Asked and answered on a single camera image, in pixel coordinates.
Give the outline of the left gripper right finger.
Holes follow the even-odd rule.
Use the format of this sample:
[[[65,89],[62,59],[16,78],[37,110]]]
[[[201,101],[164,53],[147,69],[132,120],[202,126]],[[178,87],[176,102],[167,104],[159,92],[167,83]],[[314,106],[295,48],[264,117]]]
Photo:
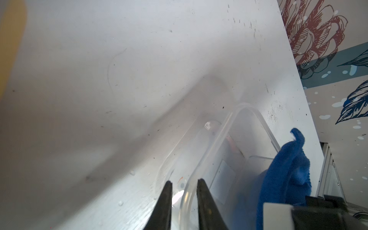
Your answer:
[[[227,230],[204,179],[197,182],[198,226],[200,230]]]

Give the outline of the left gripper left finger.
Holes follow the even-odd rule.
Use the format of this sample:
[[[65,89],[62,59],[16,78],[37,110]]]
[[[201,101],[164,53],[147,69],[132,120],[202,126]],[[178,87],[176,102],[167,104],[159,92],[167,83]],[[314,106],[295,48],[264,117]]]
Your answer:
[[[172,219],[172,182],[167,181],[161,191],[144,230],[170,230]]]

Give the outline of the clear plastic lunch box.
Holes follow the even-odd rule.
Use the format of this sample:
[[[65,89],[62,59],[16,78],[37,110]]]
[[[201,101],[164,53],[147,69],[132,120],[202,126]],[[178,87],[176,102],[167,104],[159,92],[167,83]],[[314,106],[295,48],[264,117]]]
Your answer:
[[[264,175],[280,151],[261,113],[241,103],[195,120],[162,163],[155,188],[172,183],[172,229],[197,230],[196,186],[204,179],[230,230],[254,230]]]

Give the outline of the blue cleaning cloth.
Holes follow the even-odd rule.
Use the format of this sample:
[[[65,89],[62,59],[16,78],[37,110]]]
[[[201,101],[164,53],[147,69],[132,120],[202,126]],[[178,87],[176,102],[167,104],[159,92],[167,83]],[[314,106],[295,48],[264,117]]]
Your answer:
[[[311,195],[311,164],[303,151],[305,137],[297,128],[290,133],[295,139],[282,146],[265,173],[257,204],[257,230],[263,229],[264,203],[305,206],[306,197]]]

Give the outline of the yellow lunch box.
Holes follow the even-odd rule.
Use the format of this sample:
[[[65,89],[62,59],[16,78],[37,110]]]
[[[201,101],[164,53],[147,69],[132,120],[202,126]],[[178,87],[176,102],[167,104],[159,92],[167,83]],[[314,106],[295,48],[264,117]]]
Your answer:
[[[27,22],[24,0],[1,1],[1,96],[16,60]]]

